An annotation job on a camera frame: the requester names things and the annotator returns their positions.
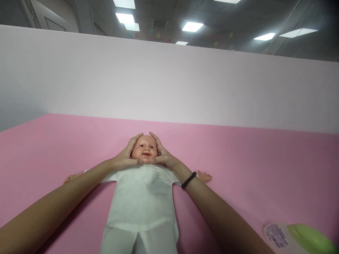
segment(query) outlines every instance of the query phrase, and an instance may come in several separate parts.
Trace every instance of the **doll face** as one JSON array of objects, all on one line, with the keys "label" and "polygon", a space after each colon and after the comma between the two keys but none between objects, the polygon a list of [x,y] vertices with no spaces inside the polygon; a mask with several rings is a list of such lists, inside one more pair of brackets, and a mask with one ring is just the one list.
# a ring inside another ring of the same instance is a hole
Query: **doll face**
[{"label": "doll face", "polygon": [[157,156],[158,151],[154,138],[147,135],[138,138],[132,151],[132,159],[142,159],[144,163],[150,163],[151,159]]}]

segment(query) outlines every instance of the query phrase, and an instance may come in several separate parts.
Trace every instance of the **doll hand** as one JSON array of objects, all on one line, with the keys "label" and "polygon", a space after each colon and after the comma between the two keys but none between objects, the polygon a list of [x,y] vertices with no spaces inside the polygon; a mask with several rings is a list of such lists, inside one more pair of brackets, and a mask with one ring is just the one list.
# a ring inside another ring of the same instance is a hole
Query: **doll hand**
[{"label": "doll hand", "polygon": [[65,183],[68,183],[70,180],[73,180],[74,178],[76,178],[76,177],[82,175],[82,173],[83,173],[83,172],[77,173],[77,174],[75,174],[75,175],[70,175],[70,176],[68,176],[68,177],[65,179],[63,185],[64,185]]},{"label": "doll hand", "polygon": [[158,150],[159,156],[154,157],[151,159],[151,163],[162,163],[165,167],[167,167],[170,170],[175,170],[177,167],[184,165],[180,160],[175,158],[173,155],[171,155],[161,144],[160,139],[154,135],[153,132],[149,132],[149,134],[155,139],[156,146]]},{"label": "doll hand", "polygon": [[198,170],[198,177],[204,183],[210,182],[213,178],[213,176],[211,176],[210,174],[207,174],[206,172],[203,173],[200,170]]},{"label": "doll hand", "polygon": [[122,150],[117,156],[110,159],[110,163],[113,170],[120,170],[128,166],[137,166],[139,164],[142,164],[142,160],[131,158],[131,152],[133,151],[133,148],[138,138],[140,138],[143,134],[144,133],[140,133],[135,137],[131,138],[130,141],[128,141],[126,148]]}]

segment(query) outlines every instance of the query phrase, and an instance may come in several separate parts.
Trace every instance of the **white baby outfit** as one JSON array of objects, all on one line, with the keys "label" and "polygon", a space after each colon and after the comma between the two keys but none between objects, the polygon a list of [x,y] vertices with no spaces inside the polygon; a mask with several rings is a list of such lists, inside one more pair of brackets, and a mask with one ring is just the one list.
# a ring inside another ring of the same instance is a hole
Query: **white baby outfit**
[{"label": "white baby outfit", "polygon": [[181,186],[169,169],[152,164],[109,174],[117,181],[101,254],[174,254],[179,238],[172,184]]}]

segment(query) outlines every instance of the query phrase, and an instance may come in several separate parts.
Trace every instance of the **ceiling light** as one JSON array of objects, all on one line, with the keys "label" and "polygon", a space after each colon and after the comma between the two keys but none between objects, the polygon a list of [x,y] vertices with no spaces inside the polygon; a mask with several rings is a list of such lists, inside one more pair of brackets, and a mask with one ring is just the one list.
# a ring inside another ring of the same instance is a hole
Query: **ceiling light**
[{"label": "ceiling light", "polygon": [[202,27],[204,24],[201,23],[195,23],[195,22],[187,22],[186,25],[183,28],[183,31],[187,32],[196,32],[199,30],[200,27]]},{"label": "ceiling light", "polygon": [[238,2],[240,2],[240,0],[215,0],[217,2],[226,2],[229,4],[237,4]]},{"label": "ceiling light", "polygon": [[116,13],[116,16],[117,16],[118,20],[120,21],[120,23],[135,24],[132,14]]},{"label": "ceiling light", "polygon": [[177,43],[176,44],[178,44],[178,45],[186,45],[188,42],[181,42],[181,41],[177,41]]},{"label": "ceiling light", "polygon": [[126,30],[140,32],[139,24],[125,24]]},{"label": "ceiling light", "polygon": [[300,29],[297,29],[297,30],[294,30],[294,31],[291,31],[291,32],[288,32],[288,33],[285,33],[285,34],[282,34],[282,35],[279,35],[279,36],[286,37],[286,38],[294,38],[294,37],[297,37],[297,36],[309,34],[311,32],[316,32],[316,31],[318,31],[318,30],[308,29],[308,28],[300,28]]},{"label": "ceiling light", "polygon": [[266,35],[262,35],[259,37],[254,38],[254,40],[259,40],[259,41],[268,41],[274,37],[275,33],[269,33]]},{"label": "ceiling light", "polygon": [[113,0],[116,7],[135,9],[134,0]]}]

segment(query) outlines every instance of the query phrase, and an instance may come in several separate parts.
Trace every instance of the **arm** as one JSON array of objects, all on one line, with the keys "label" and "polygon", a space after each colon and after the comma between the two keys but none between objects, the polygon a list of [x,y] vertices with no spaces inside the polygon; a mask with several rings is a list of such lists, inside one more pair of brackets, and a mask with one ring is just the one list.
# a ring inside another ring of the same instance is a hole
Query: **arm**
[{"label": "arm", "polygon": [[[160,154],[153,158],[151,163],[162,163],[173,171],[181,183],[184,183],[192,171],[164,149],[156,135],[152,132],[150,135],[155,138]],[[251,226],[199,178],[193,178],[185,189],[225,252],[231,248],[236,253],[274,254]]]},{"label": "arm", "polygon": [[80,201],[109,173],[138,165],[130,159],[139,134],[112,159],[104,161],[36,201],[0,228],[0,253],[35,253]]}]

